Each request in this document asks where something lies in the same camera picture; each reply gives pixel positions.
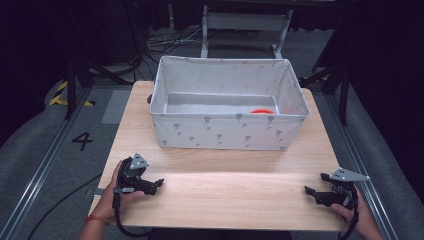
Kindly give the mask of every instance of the white storage bin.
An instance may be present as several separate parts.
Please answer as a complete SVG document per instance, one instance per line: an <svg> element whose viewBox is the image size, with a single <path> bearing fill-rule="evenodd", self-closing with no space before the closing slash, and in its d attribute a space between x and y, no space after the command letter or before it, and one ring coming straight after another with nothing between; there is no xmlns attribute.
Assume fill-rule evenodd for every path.
<svg viewBox="0 0 424 240"><path fill-rule="evenodd" d="M288 60L173 56L160 60L150 112L161 147L243 150L286 150L310 115Z"/></svg>

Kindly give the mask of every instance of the hand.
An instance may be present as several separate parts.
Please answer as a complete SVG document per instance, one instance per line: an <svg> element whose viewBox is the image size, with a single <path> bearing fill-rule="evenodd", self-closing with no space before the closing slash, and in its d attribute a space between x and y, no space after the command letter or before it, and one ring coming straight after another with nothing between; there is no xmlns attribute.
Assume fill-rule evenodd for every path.
<svg viewBox="0 0 424 240"><path fill-rule="evenodd" d="M355 226L355 231L366 240L383 240L384 238L375 223L374 216L372 215L368 204L365 202L361 192L358 189L356 189L356 191L358 193L359 222ZM346 219L349 224L351 223L353 210L349 210L336 203L331 205L331 209L336 213L337 219Z"/></svg>
<svg viewBox="0 0 424 240"><path fill-rule="evenodd" d="M116 186L116 179L118 178L118 173L121 165L122 161L119 161L118 165L115 168L115 171L113 172L112 180L104 190L102 198L97 203L97 206L91 213L92 216L105 219L113 218L115 216L115 210L112 208L113 189ZM137 199L140 199L142 196L144 196L144 193L142 191L136 191L130 194L121 194L120 211L123 211L127 204L134 202Z"/></svg>

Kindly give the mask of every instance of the wooden table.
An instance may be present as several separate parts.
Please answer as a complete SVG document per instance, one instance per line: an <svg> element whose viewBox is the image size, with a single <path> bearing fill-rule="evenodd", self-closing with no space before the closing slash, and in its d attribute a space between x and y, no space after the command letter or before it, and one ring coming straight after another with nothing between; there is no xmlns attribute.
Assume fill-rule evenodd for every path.
<svg viewBox="0 0 424 240"><path fill-rule="evenodd" d="M152 90L152 82L134 84L99 183L105 188L118 161L136 152L150 163L145 180L165 179L155 196L128 206L124 225L346 230L329 208L315 204L304 191L305 185L329 191L320 173L338 167L309 90L303 89L311 116L285 152L160 148L146 101Z"/></svg>

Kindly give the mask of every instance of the metal rail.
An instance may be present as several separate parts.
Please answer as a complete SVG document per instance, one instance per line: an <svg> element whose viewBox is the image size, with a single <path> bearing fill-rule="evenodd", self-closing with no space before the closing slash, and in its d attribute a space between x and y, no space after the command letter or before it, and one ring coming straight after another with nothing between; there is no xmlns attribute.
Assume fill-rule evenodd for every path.
<svg viewBox="0 0 424 240"><path fill-rule="evenodd" d="M43 186L44 181L50 172L50 169L57 159L58 153L63 145L63 140L69 132L69 129L71 128L73 121L76 119L80 109L84 106L85 101L88 99L90 92L91 89L89 88L81 89L77 100L77 107L74 113L68 120L64 120L60 126L52 144L50 145L50 148L41 161L40 166L38 167L32 179L29 181L21 199L19 200L8 221L3 227L0 233L0 240L14 239L16 232L21 226L25 216L27 215L41 187Z"/></svg>
<svg viewBox="0 0 424 240"><path fill-rule="evenodd" d="M352 140L352 137L349 133L349 130L347 127L345 127L338 115L338 106L337 101L334 99L333 96L327 95L324 96L326 103L329 105L332 116L334 120L337 122L337 127L340 130L341 135L343 136L343 139L346 143L346 146L349 150L350 159L352 160L352 169L353 171L368 176L367 170L365 168L365 165L362 161L362 158L355 146L355 143ZM376 223L378 227L380 228L380 231L382 232L384 239L386 240L397 240L399 239L396 235L396 232L393 228L392 223L390 222L387 213L380 201L380 197L377 194L377 191L372 184L371 181L362 181L359 182L359 185L361 186L364 197L367 200L371 211L374 215L374 218L376 220Z"/></svg>

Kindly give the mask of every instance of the number 4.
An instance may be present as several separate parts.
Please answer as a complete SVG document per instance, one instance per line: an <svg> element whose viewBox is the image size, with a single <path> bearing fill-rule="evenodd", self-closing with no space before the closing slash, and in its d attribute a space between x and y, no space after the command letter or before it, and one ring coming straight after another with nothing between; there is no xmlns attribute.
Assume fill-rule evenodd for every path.
<svg viewBox="0 0 424 240"><path fill-rule="evenodd" d="M72 140L72 142L82 143L80 151L84 151L85 144L89 143L89 142L93 142L93 140L88 139L88 137L90 137L90 133L85 132L85 133L79 135L78 137L74 138Z"/></svg>

